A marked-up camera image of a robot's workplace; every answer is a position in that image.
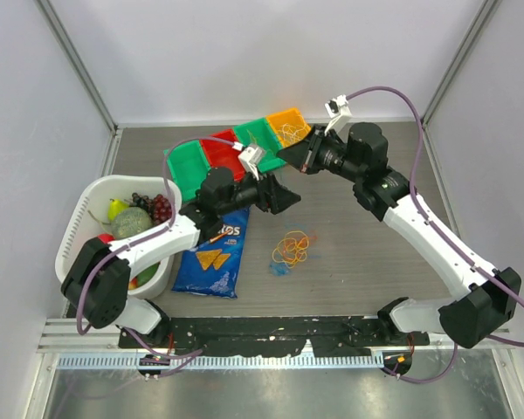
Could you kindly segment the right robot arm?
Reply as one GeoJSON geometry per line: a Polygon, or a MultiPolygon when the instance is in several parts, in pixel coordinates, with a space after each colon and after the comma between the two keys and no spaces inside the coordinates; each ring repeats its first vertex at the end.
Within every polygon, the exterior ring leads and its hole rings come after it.
{"type": "Polygon", "coordinates": [[[278,156],[301,173],[327,170],[351,181],[356,201],[411,244],[445,283],[447,299],[402,297],[381,309],[376,324],[381,341],[395,345],[408,333],[444,333],[461,347],[475,347],[509,321],[516,306],[483,275],[492,273],[513,292],[520,290],[521,278],[512,268],[499,271],[474,259],[423,198],[410,193],[409,180],[388,164],[388,146],[374,123],[353,124],[346,141],[333,130],[315,126],[278,156]]]}

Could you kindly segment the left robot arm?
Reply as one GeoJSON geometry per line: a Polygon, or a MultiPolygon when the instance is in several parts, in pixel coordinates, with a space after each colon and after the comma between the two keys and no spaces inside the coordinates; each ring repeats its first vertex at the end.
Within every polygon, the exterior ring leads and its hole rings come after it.
{"type": "Polygon", "coordinates": [[[136,331],[146,346],[161,347],[169,336],[163,312],[147,300],[129,297],[130,280],[165,258],[208,242],[231,212],[256,206],[279,214],[300,200],[271,172],[248,173],[237,182],[228,168],[213,168],[195,198],[173,210],[167,222],[108,244],[88,239],[61,283],[62,294],[76,309],[78,333],[115,324],[136,331]]]}

